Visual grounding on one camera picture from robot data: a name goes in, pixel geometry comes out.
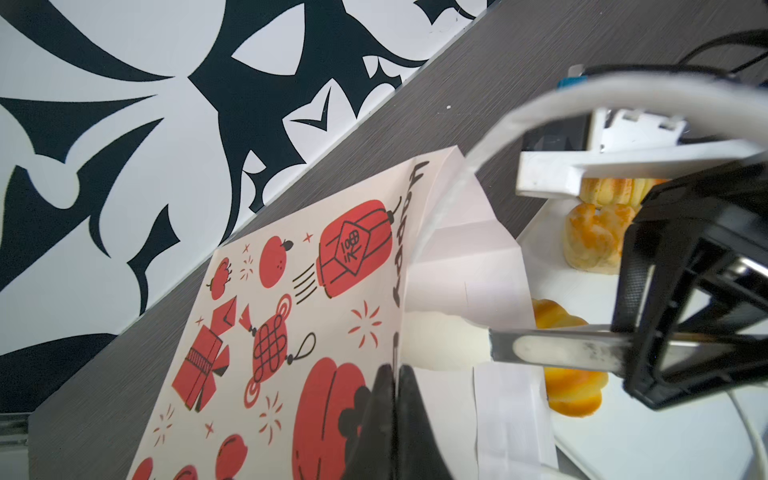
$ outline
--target yellow pastry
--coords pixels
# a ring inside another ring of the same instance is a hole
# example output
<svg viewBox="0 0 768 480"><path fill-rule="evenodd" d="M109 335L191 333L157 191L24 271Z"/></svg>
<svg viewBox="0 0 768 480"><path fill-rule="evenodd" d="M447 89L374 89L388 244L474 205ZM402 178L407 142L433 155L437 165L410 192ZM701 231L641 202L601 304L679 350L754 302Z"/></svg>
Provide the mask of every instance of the yellow pastry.
<svg viewBox="0 0 768 480"><path fill-rule="evenodd" d="M665 181L660 178L584 178L579 198L598 208L624 204L638 210L650 189Z"/></svg>
<svg viewBox="0 0 768 480"><path fill-rule="evenodd" d="M636 212L628 205L576 206L565 218L563 254L568 265L588 272L617 275L624 233Z"/></svg>
<svg viewBox="0 0 768 480"><path fill-rule="evenodd" d="M587 325L584 319L569 315L552 300L531 299L536 328L561 328ZM603 402L601 390L608 383L605 372L544 368L549 407L562 415L585 417L595 413Z"/></svg>

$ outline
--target red firework burst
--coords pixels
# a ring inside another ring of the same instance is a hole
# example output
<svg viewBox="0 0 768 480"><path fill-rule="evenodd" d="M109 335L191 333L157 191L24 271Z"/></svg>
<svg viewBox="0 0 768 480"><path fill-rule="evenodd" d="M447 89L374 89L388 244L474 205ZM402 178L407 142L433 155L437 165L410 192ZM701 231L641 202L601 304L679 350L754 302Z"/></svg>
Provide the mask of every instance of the red firework burst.
<svg viewBox="0 0 768 480"><path fill-rule="evenodd" d="M270 397L266 398L266 412L262 412L261 415L259 415L260 419L265 419L265 424L263 427L261 427L261 430L259 430L259 433L266 432L266 429L270 430L270 440L268 441L267 445L272 445L272 438L274 437L274 428L273 425L277 427L278 432L283 430L283 426L280 424L280 420L275 418L275 415L280 413L280 410L283 409L283 404L280 403L277 405L277 401L280 399L280 392L275 394L275 401L271 402Z"/></svg>
<svg viewBox="0 0 768 480"><path fill-rule="evenodd" d="M245 264L245 267L240 269L240 273L242 273L240 279L242 280L244 278L245 280L248 280L248 277L253 275L253 268L251 266L253 265L253 258L249 255L247 259L243 260L243 264Z"/></svg>
<svg viewBox="0 0 768 480"><path fill-rule="evenodd" d="M357 318L359 318L361 320L365 319L366 321L367 320L373 320L376 317L376 315L379 314L379 309L381 308L380 306L377 306L376 310L373 310L373 312L371 313L371 316L368 316L368 302L363 300L362 305L365 307L364 310L363 310L363 313L360 313L357 310L353 310L352 311L352 313L354 313L357 316ZM374 326L379 326L381 324L382 323L380 321L376 320L375 322L371 322L370 328L373 328ZM355 326L348 333L357 332L361 328L362 328L362 326ZM376 348L379 348L379 337L377 337L376 334L372 330L368 331L368 333L370 333L371 338L373 339L373 342L376 344ZM360 344L357 346L357 348L362 348L363 344L365 344L365 342L366 342L366 335L367 335L366 333L362 334L362 339L360 339Z"/></svg>
<svg viewBox="0 0 768 480"><path fill-rule="evenodd" d="M160 421L162 423L167 422L174 415L175 411L176 411L176 409L171 407L171 405L169 403L168 404L168 410L165 412L165 415L163 415L162 413L160 414ZM171 426L173 426L173 423L169 423L169 424L167 424L165 426L161 425L161 426L157 427L155 430L152 430L152 433L157 433L157 440L155 441L154 446L157 446L158 443L162 443L163 445L165 445L165 432Z"/></svg>

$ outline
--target red fruit illustration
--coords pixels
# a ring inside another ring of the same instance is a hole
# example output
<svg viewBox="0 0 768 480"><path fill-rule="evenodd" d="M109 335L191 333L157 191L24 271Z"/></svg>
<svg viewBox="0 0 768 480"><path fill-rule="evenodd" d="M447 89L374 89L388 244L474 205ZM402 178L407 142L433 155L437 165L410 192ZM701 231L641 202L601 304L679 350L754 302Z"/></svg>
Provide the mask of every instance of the red fruit illustration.
<svg viewBox="0 0 768 480"><path fill-rule="evenodd" d="M280 297L275 314L258 329L251 326L249 306L245 307L240 316L240 325L253 335L253 376L248 380L243 398L247 409L259 399L261 384L274 375L284 362L290 365L295 360L308 356L315 349L315 334L309 333L304 337L299 352L295 356L287 354L288 330L286 321L290 315L291 305L290 295L286 293ZM304 343L310 337L313 340L312 347L309 352L301 353Z"/></svg>
<svg viewBox="0 0 768 480"><path fill-rule="evenodd" d="M236 296L216 308L210 328L200 328L187 358L179 367L171 386L184 400L188 409L194 406L195 411L199 412L205 407L216 392L216 380L211 374L222 376L230 365L230 347L225 346L219 354L223 345L220 335L234 326L236 311Z"/></svg>
<svg viewBox="0 0 768 480"><path fill-rule="evenodd" d="M230 480L243 467L248 447L240 435L230 435L221 442L216 455L216 480Z"/></svg>
<svg viewBox="0 0 768 480"><path fill-rule="evenodd" d="M197 470L192 465L187 465L179 470L174 480L197 480Z"/></svg>
<svg viewBox="0 0 768 480"><path fill-rule="evenodd" d="M214 278L210 279L210 283L206 285L210 289L210 296L214 300L218 300L222 295L224 295L224 288L227 286L227 282L232 280L230 278L230 275L232 274L230 267L232 267L230 264L230 259L225 257L223 260L221 260L221 263L219 263L219 266L216 268Z"/></svg>
<svg viewBox="0 0 768 480"><path fill-rule="evenodd" d="M366 381L357 366L344 363L336 368L330 358L318 360L306 377L296 412L291 455L293 480L341 478L349 435L356 441L359 430L359 423L353 425L349 420L353 416L362 419L362 414L353 415L364 408L356 409L356 403L369 397Z"/></svg>
<svg viewBox="0 0 768 480"><path fill-rule="evenodd" d="M400 207L398 202L395 211ZM378 200L354 207L320 235L317 283L329 298L341 295L384 264L392 253L395 211Z"/></svg>
<svg viewBox="0 0 768 480"><path fill-rule="evenodd" d="M149 476L152 475L152 466L152 458L145 458L136 468L131 480L149 480Z"/></svg>
<svg viewBox="0 0 768 480"><path fill-rule="evenodd" d="M283 242L280 237L272 237L266 241L259 260L259 278L264 288L272 288L283 277L286 269L286 252L291 247L293 247L292 241Z"/></svg>

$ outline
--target red lantern illustration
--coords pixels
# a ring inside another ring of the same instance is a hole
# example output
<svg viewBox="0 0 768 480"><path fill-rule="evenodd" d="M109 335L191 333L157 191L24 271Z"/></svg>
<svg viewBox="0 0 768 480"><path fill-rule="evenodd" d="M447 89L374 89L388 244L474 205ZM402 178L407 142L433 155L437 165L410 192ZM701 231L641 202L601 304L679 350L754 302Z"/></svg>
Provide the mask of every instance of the red lantern illustration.
<svg viewBox="0 0 768 480"><path fill-rule="evenodd" d="M246 306L243 314L240 316L240 325L253 335L253 376L248 380L245 388L244 402L247 409L252 407L259 399L261 384L266 382L275 372L287 362L288 365L295 360L308 356L315 349L316 337L314 333L309 333L301 342L299 352L294 355L288 355L288 330L286 321L290 315L291 298L285 294L277 303L275 314L262 326L255 329L250 322L250 309ZM312 337L312 347L309 352L302 354L304 343Z"/></svg>
<svg viewBox="0 0 768 480"><path fill-rule="evenodd" d="M365 378L352 363L336 368L318 360L306 377L293 427L293 480L339 480L347 445L356 442L370 398Z"/></svg>
<svg viewBox="0 0 768 480"><path fill-rule="evenodd" d="M230 365L230 347L225 346L219 354L223 345L220 335L234 326L236 311L237 297L216 308L210 328L200 328L187 358L181 363L171 385L188 409L194 406L199 412L205 407L216 392L216 381L211 374L222 376Z"/></svg>
<svg viewBox="0 0 768 480"><path fill-rule="evenodd" d="M395 211L369 200L335 219L320 235L317 283L341 295L384 264L392 252Z"/></svg>

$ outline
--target red persimmon illustration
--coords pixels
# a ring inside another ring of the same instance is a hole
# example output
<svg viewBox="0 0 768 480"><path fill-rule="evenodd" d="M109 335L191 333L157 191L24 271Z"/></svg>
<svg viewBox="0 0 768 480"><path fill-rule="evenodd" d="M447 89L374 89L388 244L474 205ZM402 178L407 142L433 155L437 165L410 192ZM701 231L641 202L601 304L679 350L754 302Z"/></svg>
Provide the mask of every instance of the red persimmon illustration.
<svg viewBox="0 0 768 480"><path fill-rule="evenodd" d="M216 480L229 480L243 467L248 455L248 447L240 435L230 435L224 439L216 455Z"/></svg>
<svg viewBox="0 0 768 480"><path fill-rule="evenodd" d="M346 425L345 417L355 410L360 389L369 393L362 372L352 363L336 368L336 363L326 357L312 368L304 382L293 427L293 480L341 478L349 441L341 430L354 430L356 440L358 428Z"/></svg>
<svg viewBox="0 0 768 480"><path fill-rule="evenodd" d="M197 480L197 470L192 465L187 465L179 470L174 480Z"/></svg>
<svg viewBox="0 0 768 480"><path fill-rule="evenodd" d="M369 200L329 223L320 235L317 283L341 295L382 266L392 253L394 211Z"/></svg>
<svg viewBox="0 0 768 480"><path fill-rule="evenodd" d="M259 259L259 278L264 288L272 288L283 277L286 269L286 252L293 247L290 240L282 241L280 237L272 237L266 241Z"/></svg>
<svg viewBox="0 0 768 480"><path fill-rule="evenodd" d="M227 286L227 282L232 280L230 278L230 275L232 274L232 270L230 270L231 267L230 259L224 257L216 268L214 278L210 279L210 283L206 285L210 289L210 296L214 300L218 300L224 295L224 288Z"/></svg>
<svg viewBox="0 0 768 480"><path fill-rule="evenodd" d="M149 480L149 476L152 475L152 466L152 458L145 458L136 468L131 480Z"/></svg>

